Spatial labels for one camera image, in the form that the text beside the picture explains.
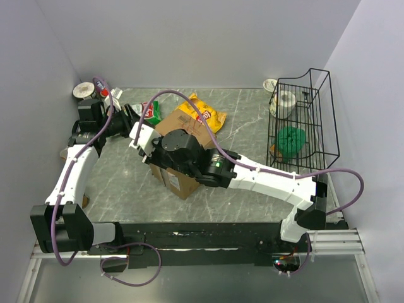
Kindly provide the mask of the brown cardboard box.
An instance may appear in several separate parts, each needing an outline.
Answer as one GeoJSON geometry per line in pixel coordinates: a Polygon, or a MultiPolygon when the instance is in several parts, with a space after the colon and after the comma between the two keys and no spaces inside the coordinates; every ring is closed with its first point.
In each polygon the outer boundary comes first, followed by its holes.
{"type": "Polygon", "coordinates": [[[203,153],[213,147],[207,128],[180,109],[174,110],[155,130],[154,151],[148,160],[151,172],[167,189],[186,199],[198,187],[195,173],[203,153]]]}

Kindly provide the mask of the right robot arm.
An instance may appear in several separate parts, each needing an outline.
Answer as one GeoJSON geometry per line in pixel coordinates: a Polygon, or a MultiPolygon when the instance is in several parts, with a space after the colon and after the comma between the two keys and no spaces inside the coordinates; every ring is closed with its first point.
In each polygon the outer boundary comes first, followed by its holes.
{"type": "Polygon", "coordinates": [[[271,170],[232,151],[204,148],[183,129],[162,136],[143,126],[136,149],[145,163],[172,169],[207,187],[254,191],[291,204],[292,211],[281,221],[276,235],[276,245],[282,251],[291,251],[308,230],[326,226],[325,175],[302,177],[271,170]]]}

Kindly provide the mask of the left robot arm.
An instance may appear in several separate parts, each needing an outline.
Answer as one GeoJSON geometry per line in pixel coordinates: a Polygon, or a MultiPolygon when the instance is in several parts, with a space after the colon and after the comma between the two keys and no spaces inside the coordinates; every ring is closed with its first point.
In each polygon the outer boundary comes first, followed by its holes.
{"type": "Polygon", "coordinates": [[[44,253],[88,251],[102,244],[112,254],[124,249],[125,238],[119,223],[93,223],[83,211],[86,184],[106,139],[127,138],[140,114],[126,104],[114,109],[97,99],[78,104],[79,118],[68,139],[67,158],[59,180],[43,205],[34,206],[30,219],[44,253]]]}

